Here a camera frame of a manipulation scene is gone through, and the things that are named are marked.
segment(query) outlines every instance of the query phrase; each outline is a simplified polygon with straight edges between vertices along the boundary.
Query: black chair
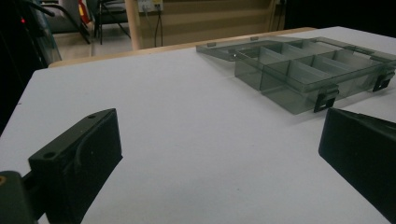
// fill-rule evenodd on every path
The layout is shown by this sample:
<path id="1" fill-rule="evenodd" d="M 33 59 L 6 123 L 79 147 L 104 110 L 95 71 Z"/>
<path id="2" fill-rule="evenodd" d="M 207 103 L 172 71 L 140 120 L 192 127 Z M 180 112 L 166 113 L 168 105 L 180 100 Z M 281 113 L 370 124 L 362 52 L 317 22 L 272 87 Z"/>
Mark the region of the black chair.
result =
<path id="1" fill-rule="evenodd" d="M 94 18 L 93 35 L 100 38 L 100 44 L 103 42 L 102 26 L 104 24 L 117 24 L 131 38 L 121 25 L 121 23 L 128 22 L 123 0 L 87 0 L 87 7 Z"/>
<path id="2" fill-rule="evenodd" d="M 50 8 L 55 13 L 54 17 L 46 16 L 53 34 L 79 32 L 87 44 L 90 44 L 90 33 L 79 14 L 78 0 L 58 0 L 57 4 L 42 2 L 41 6 Z"/>

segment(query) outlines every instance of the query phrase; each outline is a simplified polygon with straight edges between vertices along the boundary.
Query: white table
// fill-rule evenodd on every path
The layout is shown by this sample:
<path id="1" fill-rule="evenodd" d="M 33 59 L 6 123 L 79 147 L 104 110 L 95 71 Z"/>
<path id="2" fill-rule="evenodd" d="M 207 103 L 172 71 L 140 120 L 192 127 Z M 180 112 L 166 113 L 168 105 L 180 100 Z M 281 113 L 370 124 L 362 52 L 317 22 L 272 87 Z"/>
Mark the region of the white table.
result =
<path id="1" fill-rule="evenodd" d="M 396 39 L 325 36 L 396 54 Z M 334 107 L 396 121 L 395 78 Z M 195 48 L 36 71 L 0 139 L 0 170 L 117 108 L 124 159 L 83 223 L 388 223 L 318 154 L 326 111 L 293 116 Z M 40 223 L 48 222 L 45 217 Z"/>

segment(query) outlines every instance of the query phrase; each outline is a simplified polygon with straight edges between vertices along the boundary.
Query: box latch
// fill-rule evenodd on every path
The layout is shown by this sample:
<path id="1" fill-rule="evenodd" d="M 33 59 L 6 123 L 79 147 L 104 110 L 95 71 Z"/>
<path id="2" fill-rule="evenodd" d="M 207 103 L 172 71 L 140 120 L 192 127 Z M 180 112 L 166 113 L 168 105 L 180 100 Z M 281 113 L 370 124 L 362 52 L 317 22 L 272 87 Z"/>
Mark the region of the box latch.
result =
<path id="1" fill-rule="evenodd" d="M 339 92 L 337 85 L 331 85 L 321 89 L 315 103 L 314 113 L 332 107 Z"/>
<path id="2" fill-rule="evenodd" d="M 392 70 L 388 71 L 385 75 L 379 76 L 373 87 L 373 91 L 380 91 L 382 89 L 385 89 L 389 85 L 390 80 L 393 78 L 394 75 L 395 72 L 393 68 Z"/>

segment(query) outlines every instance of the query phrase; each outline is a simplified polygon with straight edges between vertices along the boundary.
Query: floor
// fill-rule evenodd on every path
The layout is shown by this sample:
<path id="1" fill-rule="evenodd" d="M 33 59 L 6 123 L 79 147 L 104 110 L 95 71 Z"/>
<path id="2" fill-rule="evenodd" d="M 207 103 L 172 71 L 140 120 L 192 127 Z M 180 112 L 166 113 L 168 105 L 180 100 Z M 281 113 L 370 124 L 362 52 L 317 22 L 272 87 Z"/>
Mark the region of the floor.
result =
<path id="1" fill-rule="evenodd" d="M 128 23 L 121 25 L 129 33 Z M 63 61 L 132 50 L 131 39 L 117 24 L 103 26 L 102 45 L 99 39 L 93 36 L 91 24 L 88 24 L 88 28 L 91 44 L 87 44 L 79 33 L 54 35 Z"/>

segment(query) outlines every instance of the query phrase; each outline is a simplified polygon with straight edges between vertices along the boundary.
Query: transparent plastic box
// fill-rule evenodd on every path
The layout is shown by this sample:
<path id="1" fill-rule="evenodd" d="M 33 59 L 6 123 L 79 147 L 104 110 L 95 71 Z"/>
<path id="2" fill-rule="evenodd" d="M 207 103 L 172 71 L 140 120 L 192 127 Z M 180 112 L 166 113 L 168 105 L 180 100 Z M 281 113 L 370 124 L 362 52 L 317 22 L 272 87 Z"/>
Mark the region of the transparent plastic box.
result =
<path id="1" fill-rule="evenodd" d="M 395 55 L 325 37 L 244 41 L 196 49 L 235 61 L 236 77 L 292 114 L 318 112 L 350 95 L 380 91 L 388 86 L 396 68 Z"/>

